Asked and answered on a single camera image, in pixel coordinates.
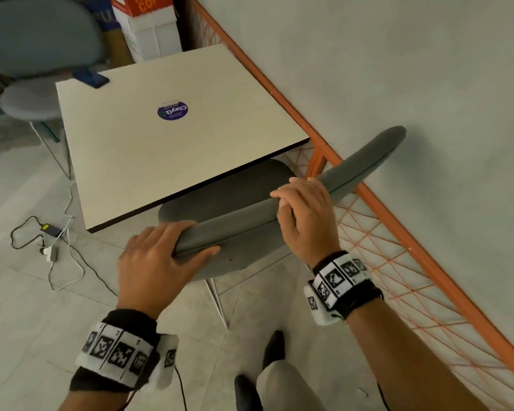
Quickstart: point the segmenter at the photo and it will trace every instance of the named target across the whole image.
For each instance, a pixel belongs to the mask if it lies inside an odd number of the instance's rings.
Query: cardboard box
[[[172,5],[137,17],[113,10],[135,63],[182,52]]]
[[[137,17],[173,5],[173,0],[111,0],[113,7],[130,17]]]
[[[111,67],[117,68],[133,64],[133,58],[128,44],[124,39],[120,23],[115,18],[110,0],[78,0],[92,13],[99,27],[105,35],[105,41],[109,50],[109,62]]]

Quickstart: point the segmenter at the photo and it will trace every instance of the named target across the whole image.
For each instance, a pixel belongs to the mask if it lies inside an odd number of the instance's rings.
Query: white table
[[[308,141],[222,45],[103,75],[111,81],[100,89],[57,83],[89,232]],[[163,106],[173,117],[187,112],[167,120]]]

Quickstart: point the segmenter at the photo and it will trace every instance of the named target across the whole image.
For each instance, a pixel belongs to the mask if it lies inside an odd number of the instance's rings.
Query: foot
[[[262,368],[265,369],[275,360],[286,359],[286,342],[282,331],[275,331],[265,348],[265,357],[262,360]]]
[[[236,411],[262,411],[257,388],[247,376],[238,375],[234,378],[234,393],[236,395]]]

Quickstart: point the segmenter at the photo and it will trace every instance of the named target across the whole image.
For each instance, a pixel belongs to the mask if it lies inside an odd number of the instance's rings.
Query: gray chair
[[[354,192],[356,186],[381,165],[405,138],[403,126],[391,127],[340,165],[319,176],[334,202]],[[277,160],[267,160],[241,172],[164,203],[158,219],[193,219],[198,225],[185,231],[175,256],[186,259],[203,248],[220,245],[221,251],[198,272],[204,279],[223,324],[228,328],[214,278],[244,269],[284,245],[276,220],[278,200],[269,193],[288,183],[294,173]]]
[[[61,118],[55,82],[70,78],[69,69],[106,59],[96,19],[76,1],[0,0],[0,74],[14,80],[0,95],[0,107],[30,122],[42,143],[34,123],[59,141],[45,124]]]

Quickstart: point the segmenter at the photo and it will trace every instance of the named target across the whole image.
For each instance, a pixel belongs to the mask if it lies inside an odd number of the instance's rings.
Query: blue phone
[[[72,72],[72,76],[80,82],[83,82],[95,89],[101,88],[103,85],[106,85],[111,81],[106,76],[103,76],[89,68],[76,69]]]

